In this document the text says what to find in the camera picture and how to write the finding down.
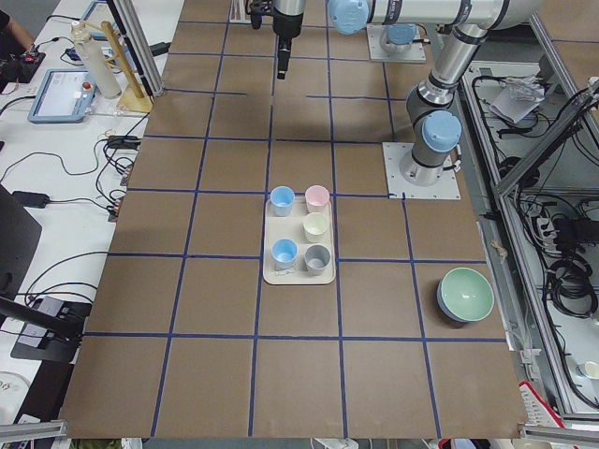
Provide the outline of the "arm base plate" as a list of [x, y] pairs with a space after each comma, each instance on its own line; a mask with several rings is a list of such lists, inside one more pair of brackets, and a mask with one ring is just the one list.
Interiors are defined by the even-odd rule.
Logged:
[[449, 155], [440, 167], [419, 165], [412, 155], [413, 143], [384, 142], [383, 154], [390, 198], [460, 200], [457, 172]]
[[415, 23], [368, 25], [370, 59], [378, 62], [424, 64], [424, 38]]

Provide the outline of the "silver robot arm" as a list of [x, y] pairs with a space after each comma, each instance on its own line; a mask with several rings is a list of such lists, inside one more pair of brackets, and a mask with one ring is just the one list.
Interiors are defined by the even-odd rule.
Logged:
[[395, 23], [386, 28], [384, 42], [388, 45], [410, 45], [416, 38], [417, 26], [415, 23]]
[[448, 154], [458, 145], [461, 124], [448, 111], [466, 68], [488, 31], [514, 27], [539, 9], [539, 1], [329, 1], [334, 28], [352, 35], [368, 24], [447, 24], [452, 27], [429, 76], [406, 99], [415, 132], [412, 150], [400, 162], [404, 179], [428, 187], [440, 178]]

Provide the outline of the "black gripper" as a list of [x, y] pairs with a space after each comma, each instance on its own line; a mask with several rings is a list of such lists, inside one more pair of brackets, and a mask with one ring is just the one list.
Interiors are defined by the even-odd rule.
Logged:
[[283, 37], [300, 35], [304, 15], [304, 0], [273, 0], [272, 28], [277, 37], [277, 72], [278, 80], [284, 80], [289, 68], [292, 40]]

